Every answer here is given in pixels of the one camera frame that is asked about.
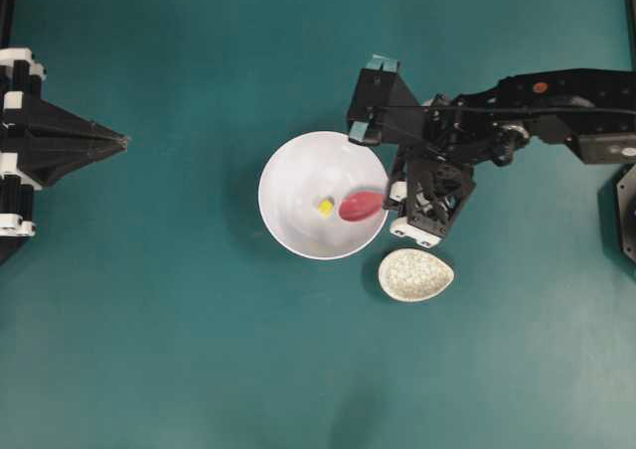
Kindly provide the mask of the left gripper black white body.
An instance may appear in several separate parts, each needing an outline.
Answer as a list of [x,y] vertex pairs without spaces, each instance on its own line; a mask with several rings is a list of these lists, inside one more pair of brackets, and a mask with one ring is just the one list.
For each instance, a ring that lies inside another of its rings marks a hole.
[[33,220],[34,195],[43,185],[27,174],[20,164],[26,152],[10,137],[20,137],[16,124],[8,121],[8,113],[22,111],[26,94],[40,96],[46,70],[34,60],[28,48],[1,50],[1,234],[35,235]]

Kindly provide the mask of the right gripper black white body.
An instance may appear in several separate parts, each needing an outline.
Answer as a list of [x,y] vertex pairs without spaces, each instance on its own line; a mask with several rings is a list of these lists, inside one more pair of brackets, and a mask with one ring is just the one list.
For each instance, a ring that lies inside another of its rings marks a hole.
[[433,247],[450,232],[476,188],[474,167],[493,157],[492,110],[477,106],[390,107],[385,142],[397,146],[385,208],[391,232]]

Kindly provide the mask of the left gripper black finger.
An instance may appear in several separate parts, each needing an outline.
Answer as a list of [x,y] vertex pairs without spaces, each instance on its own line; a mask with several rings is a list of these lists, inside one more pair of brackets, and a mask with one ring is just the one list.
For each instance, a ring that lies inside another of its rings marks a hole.
[[34,189],[127,149],[127,138],[8,138],[1,141],[1,176],[18,176]]
[[25,92],[4,95],[2,124],[36,137],[110,141],[126,146],[128,138],[95,121],[86,120]]

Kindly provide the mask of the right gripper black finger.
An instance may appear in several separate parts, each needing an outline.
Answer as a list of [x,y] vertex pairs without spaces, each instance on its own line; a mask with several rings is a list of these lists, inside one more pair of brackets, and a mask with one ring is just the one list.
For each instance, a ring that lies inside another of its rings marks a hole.
[[405,172],[405,151],[402,146],[397,148],[392,166],[388,173],[384,205],[397,206],[407,197],[407,183]]
[[431,234],[449,233],[476,187],[472,168],[423,158],[407,162],[406,183],[406,221]]

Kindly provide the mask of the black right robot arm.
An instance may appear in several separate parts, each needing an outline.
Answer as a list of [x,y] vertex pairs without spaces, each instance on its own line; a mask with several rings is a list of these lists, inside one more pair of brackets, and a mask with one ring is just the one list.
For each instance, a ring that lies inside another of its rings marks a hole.
[[397,154],[384,206],[391,232],[441,243],[476,188],[474,169],[512,164],[537,138],[586,165],[634,164],[635,74],[576,69],[501,79],[477,93],[419,102],[397,74],[373,77],[366,109],[380,144]]

